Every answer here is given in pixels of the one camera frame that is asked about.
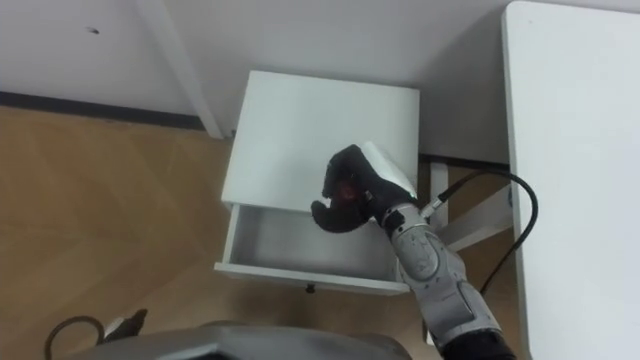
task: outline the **black cable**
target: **black cable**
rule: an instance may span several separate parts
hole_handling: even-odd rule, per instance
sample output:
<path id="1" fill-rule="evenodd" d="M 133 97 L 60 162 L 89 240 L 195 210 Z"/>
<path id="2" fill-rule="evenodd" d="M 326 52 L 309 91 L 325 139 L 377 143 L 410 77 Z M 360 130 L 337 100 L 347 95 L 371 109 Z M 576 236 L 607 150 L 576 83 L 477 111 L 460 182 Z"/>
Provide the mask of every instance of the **black cable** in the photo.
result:
<path id="1" fill-rule="evenodd" d="M 478 171 L 472 172 L 471 174 L 456 181 L 447 190 L 443 191 L 440 195 L 438 195 L 438 199 L 443 203 L 446 202 L 447 200 L 449 200 L 449 198 L 453 194 L 458 192 L 458 190 L 460 190 L 464 186 L 464 184 L 484 174 L 493 174 L 493 175 L 502 176 L 522 186 L 522 188 L 527 192 L 527 195 L 529 195 L 529 199 L 531 199 L 531 217 L 529 218 L 529 222 L 527 223 L 527 226 L 525 226 L 524 230 L 522 231 L 518 239 L 513 243 L 513 245 L 511 245 L 509 250 L 507 250 L 507 252 L 504 254 L 502 259 L 500 259 L 498 264 L 495 266 L 491 274 L 489 274 L 489 277 L 487 278 L 487 280 L 485 280 L 484 284 L 480 288 L 480 294 L 482 295 L 484 295 L 487 292 L 487 289 L 493 282 L 496 274 L 500 271 L 502 266 L 507 262 L 509 257 L 513 253 L 515 253 L 516 250 L 520 248 L 520 246 L 522 246 L 524 241 L 527 239 L 527 236 L 529 236 L 529 233 L 531 233 L 531 230 L 533 229 L 533 226 L 536 224 L 536 221 L 538 220 L 538 197 L 536 196 L 536 193 L 533 191 L 531 186 L 527 184 L 526 181 L 522 180 L 517 175 L 514 175 L 508 171 L 485 169 L 485 170 L 478 170 Z"/>
<path id="2" fill-rule="evenodd" d="M 53 328 L 53 330 L 51 330 L 51 332 L 49 333 L 49 336 L 47 336 L 47 340 L 45 340 L 44 342 L 45 360 L 53 359 L 53 355 L 51 354 L 51 346 L 53 345 L 53 340 L 58 335 L 58 333 L 69 325 L 81 323 L 81 322 L 93 325 L 93 327 L 95 327 L 96 330 L 98 331 L 98 339 L 96 341 L 96 345 L 100 345 L 104 342 L 104 326 L 102 326 L 102 323 L 98 321 L 98 319 L 91 316 L 85 316 L 85 315 L 74 316 L 58 324 L 55 328 Z"/>

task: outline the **drawer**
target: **drawer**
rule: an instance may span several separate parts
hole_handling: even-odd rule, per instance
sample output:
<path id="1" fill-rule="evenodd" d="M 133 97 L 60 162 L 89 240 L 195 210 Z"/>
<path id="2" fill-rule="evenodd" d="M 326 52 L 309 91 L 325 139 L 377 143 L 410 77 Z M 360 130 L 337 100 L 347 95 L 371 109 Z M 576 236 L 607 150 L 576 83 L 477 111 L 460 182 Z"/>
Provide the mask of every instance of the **drawer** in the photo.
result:
<path id="1" fill-rule="evenodd" d="M 316 288 L 393 295 L 409 291 L 375 223 L 347 234 L 320 229 L 305 212 L 232 204 L 223 259 L 215 269 Z"/>

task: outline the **wooden floor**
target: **wooden floor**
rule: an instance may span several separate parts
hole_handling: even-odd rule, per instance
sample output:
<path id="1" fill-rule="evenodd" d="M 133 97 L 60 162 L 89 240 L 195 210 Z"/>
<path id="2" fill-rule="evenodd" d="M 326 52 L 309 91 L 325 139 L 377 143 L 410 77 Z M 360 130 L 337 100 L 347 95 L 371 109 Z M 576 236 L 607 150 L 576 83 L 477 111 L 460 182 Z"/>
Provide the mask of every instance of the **wooden floor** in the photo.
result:
<path id="1" fill-rule="evenodd" d="M 143 333 L 239 320 L 382 333 L 416 359 L 436 359 L 410 294 L 307 295 L 211 271 L 229 221 L 219 199 L 230 150 L 197 131 L 0 107 L 0 356 L 41 358 L 49 331 L 70 316 L 108 323 L 147 308 Z M 466 173 L 451 169 L 454 179 Z M 422 190 L 427 181 L 423 168 Z M 452 199 L 450 218 L 503 185 L 470 184 Z M 462 252 L 474 284 L 512 241 L 505 232 Z M 513 262 L 487 299 L 519 351 Z M 89 327 L 68 328 L 54 354 L 93 338 Z"/>

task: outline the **white cabinet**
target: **white cabinet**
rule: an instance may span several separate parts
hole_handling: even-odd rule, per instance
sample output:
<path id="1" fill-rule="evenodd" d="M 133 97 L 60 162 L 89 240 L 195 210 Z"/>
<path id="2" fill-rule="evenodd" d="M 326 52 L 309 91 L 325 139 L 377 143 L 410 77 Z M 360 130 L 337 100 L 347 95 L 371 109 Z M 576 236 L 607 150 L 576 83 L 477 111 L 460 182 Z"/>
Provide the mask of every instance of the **white cabinet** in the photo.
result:
<path id="1" fill-rule="evenodd" d="M 331 156 L 373 141 L 416 184 L 417 90 L 251 72 L 222 200 L 231 223 L 215 269 L 239 278 L 377 294 L 408 287 L 370 223 L 330 234 L 310 214 Z"/>

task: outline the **black glove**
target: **black glove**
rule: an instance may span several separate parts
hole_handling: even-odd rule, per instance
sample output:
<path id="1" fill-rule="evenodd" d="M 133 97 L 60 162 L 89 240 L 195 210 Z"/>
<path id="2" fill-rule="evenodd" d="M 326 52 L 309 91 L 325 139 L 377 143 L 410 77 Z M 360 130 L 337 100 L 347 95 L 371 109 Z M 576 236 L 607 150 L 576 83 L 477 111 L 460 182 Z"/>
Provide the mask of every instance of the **black glove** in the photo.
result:
<path id="1" fill-rule="evenodd" d="M 331 158 L 322 196 L 330 198 L 331 205 L 314 201 L 311 215 L 322 229 L 334 233 L 355 230 L 372 216 L 382 225 L 388 209 L 416 202 L 405 189 L 381 178 L 356 145 Z"/>

